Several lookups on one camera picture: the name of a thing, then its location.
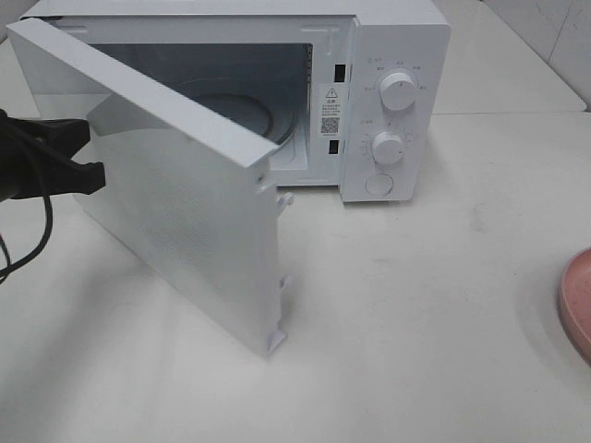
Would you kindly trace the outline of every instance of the power knob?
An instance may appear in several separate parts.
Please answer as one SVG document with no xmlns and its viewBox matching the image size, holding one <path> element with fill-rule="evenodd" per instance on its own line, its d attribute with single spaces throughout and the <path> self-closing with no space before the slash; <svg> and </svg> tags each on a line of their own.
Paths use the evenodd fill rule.
<svg viewBox="0 0 591 443">
<path fill-rule="evenodd" d="M 416 80 L 406 70 L 393 71 L 380 83 L 381 102 L 391 111 L 402 111 L 416 100 Z"/>
<path fill-rule="evenodd" d="M 405 149 L 402 138 L 393 132 L 382 132 L 371 142 L 373 160 L 385 166 L 399 162 L 404 156 Z"/>
</svg>

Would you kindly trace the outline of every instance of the control panel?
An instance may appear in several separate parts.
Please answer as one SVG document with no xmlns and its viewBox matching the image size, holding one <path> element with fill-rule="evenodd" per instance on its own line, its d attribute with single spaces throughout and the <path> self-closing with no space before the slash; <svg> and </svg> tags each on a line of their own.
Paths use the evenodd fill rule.
<svg viewBox="0 0 591 443">
<path fill-rule="evenodd" d="M 413 196 L 449 35 L 446 25 L 362 26 L 349 97 L 343 201 Z"/>
</svg>

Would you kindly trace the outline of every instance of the white wall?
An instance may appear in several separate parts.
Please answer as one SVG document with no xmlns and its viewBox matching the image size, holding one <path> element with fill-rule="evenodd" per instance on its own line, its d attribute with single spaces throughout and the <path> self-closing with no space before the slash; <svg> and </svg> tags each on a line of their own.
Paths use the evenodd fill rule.
<svg viewBox="0 0 591 443">
<path fill-rule="evenodd" d="M 485 0 L 546 62 L 573 0 Z"/>
<path fill-rule="evenodd" d="M 591 109 L 591 0 L 485 0 Z"/>
<path fill-rule="evenodd" d="M 591 109 L 591 1 L 574 0 L 556 43 L 550 66 Z"/>
<path fill-rule="evenodd" d="M 0 42 L 6 38 L 6 25 L 18 18 L 37 0 L 0 0 Z"/>
</svg>

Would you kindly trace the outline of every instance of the sticker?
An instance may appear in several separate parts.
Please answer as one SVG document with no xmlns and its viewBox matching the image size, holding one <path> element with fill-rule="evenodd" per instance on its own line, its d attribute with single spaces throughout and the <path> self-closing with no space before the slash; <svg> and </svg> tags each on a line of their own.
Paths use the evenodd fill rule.
<svg viewBox="0 0 591 443">
<path fill-rule="evenodd" d="M 344 85 L 326 83 L 319 87 L 319 133 L 325 137 L 341 134 L 343 103 L 346 98 Z"/>
</svg>

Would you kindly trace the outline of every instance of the pink bowl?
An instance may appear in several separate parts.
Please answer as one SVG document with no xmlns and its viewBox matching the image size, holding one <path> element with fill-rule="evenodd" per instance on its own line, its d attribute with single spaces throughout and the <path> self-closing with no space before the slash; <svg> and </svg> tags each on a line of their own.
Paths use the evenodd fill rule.
<svg viewBox="0 0 591 443">
<path fill-rule="evenodd" d="M 566 265 L 560 306 L 564 327 L 591 362 L 591 248 L 574 256 Z"/>
</svg>

